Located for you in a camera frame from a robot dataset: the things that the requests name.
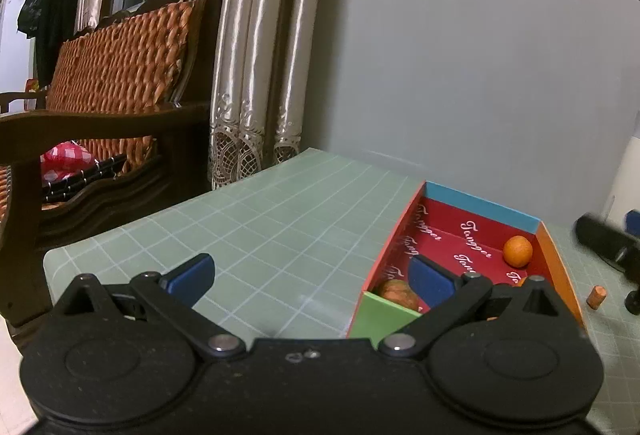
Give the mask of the orange mandarin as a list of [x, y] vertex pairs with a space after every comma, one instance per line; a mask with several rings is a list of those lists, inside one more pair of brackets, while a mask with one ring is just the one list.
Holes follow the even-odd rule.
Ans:
[[533, 244], [523, 236], [511, 237], [502, 249], [504, 262], [514, 268], [525, 267], [532, 260], [533, 254]]

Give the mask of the wooden wicker sofa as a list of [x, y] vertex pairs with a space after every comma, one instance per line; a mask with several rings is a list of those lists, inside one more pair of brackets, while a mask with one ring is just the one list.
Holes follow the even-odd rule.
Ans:
[[[198, 196], [222, 0], [147, 0], [65, 42], [36, 107], [1, 117], [1, 321], [24, 348], [52, 309], [44, 255]], [[108, 165], [62, 203], [42, 156], [65, 141]]]

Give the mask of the beige curtain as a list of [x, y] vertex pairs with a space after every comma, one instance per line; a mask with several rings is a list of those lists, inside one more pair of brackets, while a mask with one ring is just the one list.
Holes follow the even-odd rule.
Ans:
[[[79, 26], [104, 2], [80, 0]], [[302, 141], [318, 0], [222, 0], [208, 179], [218, 189], [293, 158]]]

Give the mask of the small orange cork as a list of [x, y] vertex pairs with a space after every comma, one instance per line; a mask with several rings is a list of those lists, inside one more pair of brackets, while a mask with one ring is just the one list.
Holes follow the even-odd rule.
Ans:
[[608, 291], [606, 291], [606, 288], [602, 287], [602, 285], [595, 285], [587, 296], [586, 303], [591, 309], [597, 311], [607, 297]]

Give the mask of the colourful cardboard box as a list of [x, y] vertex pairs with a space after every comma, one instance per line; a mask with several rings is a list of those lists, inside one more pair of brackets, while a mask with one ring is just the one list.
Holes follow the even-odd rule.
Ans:
[[[509, 266], [502, 257], [503, 245], [514, 236], [533, 244], [533, 258], [523, 268]], [[375, 293], [386, 280], [404, 280], [410, 287], [408, 270], [414, 255], [423, 255], [456, 276], [479, 273], [495, 285], [517, 287], [530, 276], [544, 277], [578, 323], [585, 323], [561, 256], [539, 218], [425, 181], [405, 205], [362, 285], [349, 337], [377, 344], [428, 311], [420, 297], [420, 311], [410, 311]]]

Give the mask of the red checkered cloth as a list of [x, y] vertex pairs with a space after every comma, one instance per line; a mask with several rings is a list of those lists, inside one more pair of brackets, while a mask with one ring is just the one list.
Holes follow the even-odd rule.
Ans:
[[54, 184], [94, 166], [96, 166], [96, 159], [93, 155], [73, 141], [61, 142], [40, 155], [43, 184]]

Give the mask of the brown fruit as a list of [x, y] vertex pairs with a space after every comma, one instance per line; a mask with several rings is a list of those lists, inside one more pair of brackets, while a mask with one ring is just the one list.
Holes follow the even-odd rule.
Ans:
[[396, 305], [410, 309], [410, 311], [420, 311], [418, 294], [404, 280], [386, 280], [376, 287], [375, 293], [382, 299], [387, 299]]

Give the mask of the black hanging jacket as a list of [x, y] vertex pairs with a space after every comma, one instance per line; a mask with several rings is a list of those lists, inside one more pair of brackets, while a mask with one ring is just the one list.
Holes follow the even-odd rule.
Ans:
[[74, 34], [78, 0], [25, 0], [17, 29], [35, 39], [35, 65], [41, 88], [52, 82], [58, 54]]

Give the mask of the green cutting mat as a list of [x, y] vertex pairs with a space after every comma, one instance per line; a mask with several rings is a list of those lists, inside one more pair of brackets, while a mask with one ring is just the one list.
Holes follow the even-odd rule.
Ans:
[[[360, 289], [401, 213], [422, 182], [349, 158], [310, 149], [282, 165], [207, 192], [160, 213], [115, 227], [44, 256], [56, 301], [79, 273], [125, 283], [206, 252], [216, 285], [195, 308], [247, 342], [255, 337], [347, 334]], [[605, 434], [639, 434], [639, 317], [623, 300], [623, 275], [576, 245], [566, 227], [508, 210], [558, 248], [605, 378], [590, 420]], [[603, 285], [597, 311], [585, 303]]]

